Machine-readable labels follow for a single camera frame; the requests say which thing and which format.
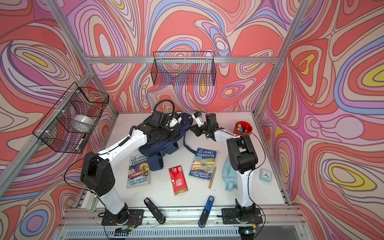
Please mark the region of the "navy blue student backpack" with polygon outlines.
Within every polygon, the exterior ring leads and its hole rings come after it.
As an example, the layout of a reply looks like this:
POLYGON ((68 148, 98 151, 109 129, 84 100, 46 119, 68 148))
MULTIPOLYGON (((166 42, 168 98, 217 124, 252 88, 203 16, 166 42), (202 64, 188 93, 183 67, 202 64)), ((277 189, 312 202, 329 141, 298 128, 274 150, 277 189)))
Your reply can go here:
MULTIPOLYGON (((186 133, 190 130, 193 123, 193 117, 187 113, 177 112, 177 117, 181 117, 181 122, 177 125, 176 129, 179 131, 179 135, 173 140, 169 141, 165 138, 149 139, 147 136, 147 143, 139 147, 139 152, 148 158, 148 164, 151 171, 159 171, 163 169, 164 162, 163 157, 165 155, 171 155, 179 149, 178 141, 185 137, 186 133)), ((147 128, 145 121, 140 125, 140 130, 147 128)))

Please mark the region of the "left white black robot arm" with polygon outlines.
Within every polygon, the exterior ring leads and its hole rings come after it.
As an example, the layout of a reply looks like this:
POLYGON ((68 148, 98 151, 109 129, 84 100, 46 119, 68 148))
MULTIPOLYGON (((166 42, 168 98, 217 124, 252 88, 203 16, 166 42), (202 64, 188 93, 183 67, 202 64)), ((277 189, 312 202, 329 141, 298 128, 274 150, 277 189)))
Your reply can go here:
POLYGON ((130 133, 109 148, 89 152, 83 162, 81 182, 100 198, 108 213, 115 217, 128 214, 128 206, 119 196, 113 169, 133 151, 147 157, 151 171, 161 170, 163 156, 178 150, 178 140, 185 136, 193 123, 190 114, 175 112, 153 113, 130 133))

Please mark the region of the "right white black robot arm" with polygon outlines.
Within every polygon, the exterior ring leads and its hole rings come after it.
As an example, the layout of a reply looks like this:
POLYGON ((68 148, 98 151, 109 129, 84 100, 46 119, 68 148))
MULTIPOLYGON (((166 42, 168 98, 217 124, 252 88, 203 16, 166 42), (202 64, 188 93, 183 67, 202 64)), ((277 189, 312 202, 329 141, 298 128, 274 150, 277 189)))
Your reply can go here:
POLYGON ((250 136, 235 135, 219 127, 215 114, 206 114, 205 117, 204 120, 201 112, 192 114, 196 124, 191 126, 191 131, 197 137, 205 135, 206 138, 227 146, 231 167, 237 174, 236 207, 240 210, 255 208, 249 185, 259 159, 250 136))

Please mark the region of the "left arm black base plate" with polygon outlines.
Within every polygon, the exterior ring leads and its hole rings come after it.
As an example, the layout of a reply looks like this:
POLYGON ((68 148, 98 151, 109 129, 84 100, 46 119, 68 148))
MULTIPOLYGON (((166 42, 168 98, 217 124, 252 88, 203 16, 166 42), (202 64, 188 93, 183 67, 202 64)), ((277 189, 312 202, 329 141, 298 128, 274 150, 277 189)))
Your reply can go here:
POLYGON ((142 224, 143 216, 143 209, 122 210, 117 215, 113 215, 105 209, 101 225, 137 227, 142 224))

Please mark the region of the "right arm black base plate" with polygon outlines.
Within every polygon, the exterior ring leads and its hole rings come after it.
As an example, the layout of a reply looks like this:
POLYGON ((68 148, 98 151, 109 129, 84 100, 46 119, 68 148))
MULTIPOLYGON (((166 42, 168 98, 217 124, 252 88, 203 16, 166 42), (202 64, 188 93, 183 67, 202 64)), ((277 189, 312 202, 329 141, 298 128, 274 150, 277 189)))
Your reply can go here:
POLYGON ((260 225, 262 224, 263 218, 259 208, 223 208, 221 209, 221 218, 225 225, 235 225, 235 224, 251 224, 251 225, 260 225))

